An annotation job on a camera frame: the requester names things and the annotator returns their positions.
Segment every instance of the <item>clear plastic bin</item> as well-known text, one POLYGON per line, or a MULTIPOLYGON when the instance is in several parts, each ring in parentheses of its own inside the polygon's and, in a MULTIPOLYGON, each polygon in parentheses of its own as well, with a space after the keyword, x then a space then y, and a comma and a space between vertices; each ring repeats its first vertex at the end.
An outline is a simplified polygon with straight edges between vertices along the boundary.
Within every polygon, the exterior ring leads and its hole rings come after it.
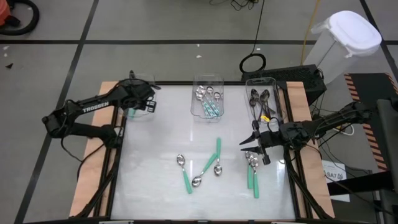
POLYGON ((191 114, 198 122, 212 123, 221 119, 224 114, 224 80, 221 76, 202 74, 193 78, 191 114))
POLYGON ((280 101, 279 101, 279 92, 276 84, 276 80, 273 78, 253 78, 246 81, 246 106, 250 111, 250 119, 251 120, 258 120, 259 117, 265 115, 269 118, 269 121, 260 118, 261 122, 259 123, 260 126, 267 126, 267 124, 277 124, 278 121, 283 121, 283 119, 287 116, 286 112, 283 112, 280 108, 280 101), (265 102, 263 101, 256 101, 255 106, 250 105, 250 99, 252 98, 252 90, 256 90, 258 95, 261 97, 262 93, 265 93, 266 90, 269 93, 268 100, 265 102))
MULTIPOLYGON (((153 75, 135 74, 135 77, 155 85, 155 77, 153 75)), ((153 100, 156 101, 157 90, 154 89, 154 91, 155 95, 153 100)), ((147 110, 143 111, 143 110, 128 109, 125 115, 127 117, 127 120, 131 121, 149 121, 154 118, 154 114, 148 112, 147 110)))

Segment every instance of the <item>white plastic container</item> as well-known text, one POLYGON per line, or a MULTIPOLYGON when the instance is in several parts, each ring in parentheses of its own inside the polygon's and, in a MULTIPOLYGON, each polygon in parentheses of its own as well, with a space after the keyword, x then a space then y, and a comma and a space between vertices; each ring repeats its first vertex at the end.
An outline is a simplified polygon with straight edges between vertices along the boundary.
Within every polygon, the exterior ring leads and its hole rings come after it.
POLYGON ((323 71, 325 84, 354 64, 359 58, 376 52, 381 43, 380 33, 362 16, 351 11, 333 14, 312 28, 313 34, 322 33, 304 61, 323 71))

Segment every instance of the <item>green handle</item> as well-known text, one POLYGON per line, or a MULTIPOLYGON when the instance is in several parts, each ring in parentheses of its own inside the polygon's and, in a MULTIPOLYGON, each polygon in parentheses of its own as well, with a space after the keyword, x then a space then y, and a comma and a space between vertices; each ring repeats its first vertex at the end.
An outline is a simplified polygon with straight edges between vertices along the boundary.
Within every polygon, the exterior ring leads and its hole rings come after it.
POLYGON ((217 158, 220 159, 221 155, 221 139, 217 138, 217 158))
POLYGON ((136 114, 136 110, 130 108, 130 109, 129 109, 129 117, 133 117, 135 114, 136 114))
POLYGON ((211 164, 216 160, 216 158, 217 158, 217 153, 214 153, 214 154, 210 157, 210 159, 209 159, 209 161, 207 162, 205 168, 203 169, 203 173, 206 172, 207 169, 209 169, 209 167, 210 167, 211 164))
POLYGON ((259 183, 257 181, 257 172, 254 172, 254 198, 259 198, 259 183))
POLYGON ((248 189, 253 189, 253 168, 248 165, 248 189))
POLYGON ((189 182, 187 172, 185 171, 185 169, 182 169, 182 172, 184 174, 184 181, 185 181, 185 186, 187 187, 187 192, 188 194, 192 194, 191 182, 189 182))

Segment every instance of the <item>orange and black hazard stripe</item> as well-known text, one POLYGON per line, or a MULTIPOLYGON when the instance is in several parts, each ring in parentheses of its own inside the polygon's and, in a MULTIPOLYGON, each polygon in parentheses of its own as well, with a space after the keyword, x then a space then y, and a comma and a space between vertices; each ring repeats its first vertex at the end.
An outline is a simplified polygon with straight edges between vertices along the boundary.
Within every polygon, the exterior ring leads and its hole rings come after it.
MULTIPOLYGON (((351 78, 351 76, 349 74, 344 74, 344 77, 346 79, 346 83, 348 86, 348 90, 349 93, 351 94, 352 98, 354 101, 358 101, 360 102, 359 99, 359 95, 358 92, 355 89, 354 86, 354 82, 353 79, 351 78)), ((398 94, 398 88, 396 88, 396 86, 394 85, 395 90, 398 94)), ((379 168, 380 172, 384 172, 387 171, 387 165, 386 162, 384 162, 384 158, 381 154, 381 151, 379 149, 379 144, 377 143, 376 138, 374 137, 373 131, 372 131, 372 127, 369 124, 363 124, 363 129, 365 130, 365 135, 366 138, 368 139, 368 143, 372 149, 372 153, 373 153, 373 158, 376 161, 377 167, 379 168)))
POLYGON ((391 75, 389 73, 386 73, 388 79, 390 79, 390 82, 392 84, 392 87, 394 88, 394 90, 396 91, 397 95, 398 95, 398 88, 397 85, 395 84, 394 80, 392 79, 391 75))

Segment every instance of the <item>gray floor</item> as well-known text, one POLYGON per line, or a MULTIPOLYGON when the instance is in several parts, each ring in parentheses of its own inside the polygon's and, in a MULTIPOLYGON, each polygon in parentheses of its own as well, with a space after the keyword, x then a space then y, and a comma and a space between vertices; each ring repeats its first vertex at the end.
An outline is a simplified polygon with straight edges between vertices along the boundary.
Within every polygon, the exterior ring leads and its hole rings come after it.
MULTIPOLYGON (((94 0, 34 0, 40 22, 31 34, 0 36, 21 43, 0 45, 0 99, 3 105, 0 142, 0 215, 12 223, 29 183, 42 147, 45 128, 41 117, 57 104, 94 0), (75 40, 65 45, 26 44, 23 40, 75 40), (12 69, 5 66, 14 63, 12 69)), ((316 0, 266 0, 259 31, 261 40, 303 40, 316 0)), ((385 40, 398 40, 395 0, 367 0, 385 40)), ((210 6, 207 0, 99 0, 88 40, 207 40, 253 39, 261 5, 251 11, 235 11, 228 3, 210 6)), ((334 12, 350 10, 366 17, 359 0, 322 0, 315 23, 334 12)), ((31 12, 18 6, 17 16, 27 20, 31 12)), ((317 35, 310 35, 316 40, 317 35)), ((267 57, 267 69, 300 63, 301 45, 258 45, 267 57)), ((312 46, 308 45, 306 54, 312 46)), ((225 80, 241 77, 238 65, 252 49, 251 44, 86 44, 73 74, 67 98, 79 100, 97 94, 103 81, 126 78, 128 71, 155 75, 157 80, 191 80, 198 73, 219 73, 225 80)), ((398 46, 388 49, 398 60, 398 46)), ((259 67, 250 61, 245 69, 259 67)), ((348 72, 389 72, 384 52, 360 60, 348 72)), ((351 101, 343 77, 328 85, 322 108, 338 110, 351 101)), ((89 123, 92 114, 81 117, 89 123)), ((337 158, 349 166, 377 171, 361 126, 352 137, 333 138, 329 145, 337 158)), ((83 156, 86 140, 68 137, 67 148, 83 156)), ((78 163, 53 140, 25 222, 64 219, 69 214, 76 187, 78 163)))

